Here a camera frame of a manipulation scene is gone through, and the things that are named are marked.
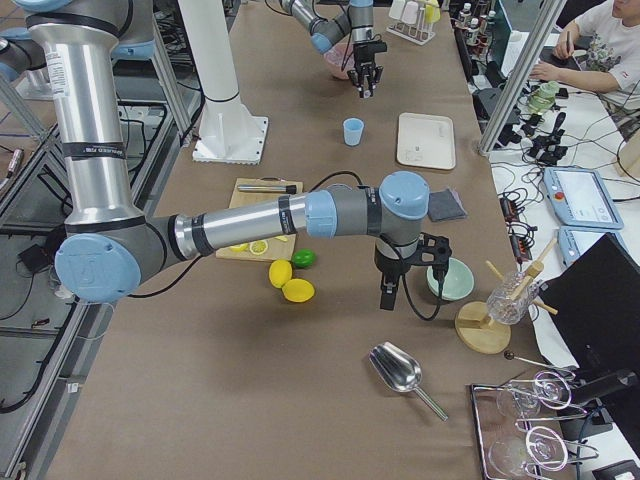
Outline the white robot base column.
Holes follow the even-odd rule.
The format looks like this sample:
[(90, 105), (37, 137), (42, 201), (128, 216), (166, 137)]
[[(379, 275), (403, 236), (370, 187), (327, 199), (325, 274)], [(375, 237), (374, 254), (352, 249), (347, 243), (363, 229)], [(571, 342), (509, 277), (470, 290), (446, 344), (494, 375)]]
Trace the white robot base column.
[(179, 7), (205, 100), (193, 159), (259, 164), (269, 120), (241, 100), (223, 4), (184, 0)]

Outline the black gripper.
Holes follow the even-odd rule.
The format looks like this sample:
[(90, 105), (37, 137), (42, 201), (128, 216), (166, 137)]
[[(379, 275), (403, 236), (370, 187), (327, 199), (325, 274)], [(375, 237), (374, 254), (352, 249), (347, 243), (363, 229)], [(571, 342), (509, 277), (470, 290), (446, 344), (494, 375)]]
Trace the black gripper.
[(356, 83), (360, 98), (366, 97), (364, 81), (368, 82), (370, 94), (374, 94), (383, 71), (383, 67), (376, 64), (375, 56), (386, 51), (387, 44), (382, 40), (357, 42), (353, 46), (354, 67), (348, 71), (348, 76), (352, 83)]
[(450, 259), (449, 239), (421, 232), (410, 244), (399, 245), (382, 235), (377, 243), (374, 263), (381, 272), (380, 283), (382, 310), (394, 310), (399, 280), (412, 266), (431, 267), (440, 284), (448, 273)]

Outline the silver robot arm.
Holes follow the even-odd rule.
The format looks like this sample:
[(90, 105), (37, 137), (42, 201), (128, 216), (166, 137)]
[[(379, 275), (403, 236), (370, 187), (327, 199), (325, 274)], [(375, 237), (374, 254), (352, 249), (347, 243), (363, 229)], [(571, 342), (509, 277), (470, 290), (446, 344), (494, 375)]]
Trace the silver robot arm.
[(331, 19), (317, 13), (314, 1), (279, 1), (281, 10), (265, 4), (273, 12), (295, 18), (309, 33), (314, 48), (327, 54), (343, 38), (341, 70), (346, 73), (361, 98), (370, 98), (381, 80), (383, 67), (375, 56), (387, 51), (387, 44), (374, 32), (374, 2), (349, 1)]
[[(124, 46), (153, 56), (152, 1), (13, 2), (43, 49), (52, 86), (73, 204), (54, 266), (74, 295), (115, 302), (178, 262), (300, 230), (312, 237), (376, 237), (382, 309), (393, 310), (399, 279), (413, 265), (432, 266), (442, 294), (449, 240), (421, 232), (430, 189), (414, 172), (392, 173), (379, 187), (331, 187), (193, 217), (148, 219), (133, 202), (112, 60), (124, 58)], [(349, 78), (361, 98), (371, 97), (382, 71), (375, 54), (387, 48), (374, 38), (373, 1), (349, 1), (347, 13), (331, 21), (306, 1), (282, 6), (320, 53), (351, 34), (355, 70)], [(205, 160), (259, 163), (268, 119), (252, 116), (241, 102), (222, 4), (179, 1), (179, 7), (205, 101), (205, 131), (196, 147), (205, 149)]]

